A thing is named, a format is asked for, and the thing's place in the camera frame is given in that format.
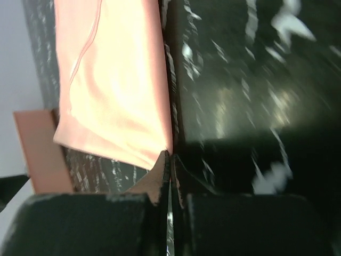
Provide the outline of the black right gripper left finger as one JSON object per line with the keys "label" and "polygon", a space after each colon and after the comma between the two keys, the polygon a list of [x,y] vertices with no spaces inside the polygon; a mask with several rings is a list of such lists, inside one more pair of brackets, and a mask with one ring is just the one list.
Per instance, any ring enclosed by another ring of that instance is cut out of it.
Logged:
{"label": "black right gripper left finger", "polygon": [[20,206],[1,255],[166,255],[169,153],[123,194],[41,194]]}

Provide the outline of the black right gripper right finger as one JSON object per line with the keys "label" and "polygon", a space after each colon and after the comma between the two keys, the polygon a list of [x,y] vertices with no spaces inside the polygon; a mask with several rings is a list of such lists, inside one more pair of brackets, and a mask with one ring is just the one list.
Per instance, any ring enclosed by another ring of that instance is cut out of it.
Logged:
{"label": "black right gripper right finger", "polygon": [[219,194],[172,160],[176,255],[334,255],[313,205],[296,195]]}

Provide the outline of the pink satin napkin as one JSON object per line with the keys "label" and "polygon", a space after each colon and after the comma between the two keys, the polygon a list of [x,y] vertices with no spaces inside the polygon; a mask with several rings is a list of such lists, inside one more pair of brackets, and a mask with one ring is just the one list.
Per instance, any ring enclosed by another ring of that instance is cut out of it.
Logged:
{"label": "pink satin napkin", "polygon": [[60,120],[54,141],[152,169],[172,150],[157,1],[55,1]]}

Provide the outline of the pink compartment tray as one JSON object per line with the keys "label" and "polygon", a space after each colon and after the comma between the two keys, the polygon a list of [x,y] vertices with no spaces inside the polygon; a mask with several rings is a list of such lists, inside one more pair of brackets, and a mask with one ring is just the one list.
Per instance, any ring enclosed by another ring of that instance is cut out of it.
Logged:
{"label": "pink compartment tray", "polygon": [[52,112],[16,111],[13,116],[35,193],[73,193],[62,148],[53,141],[55,121]]}

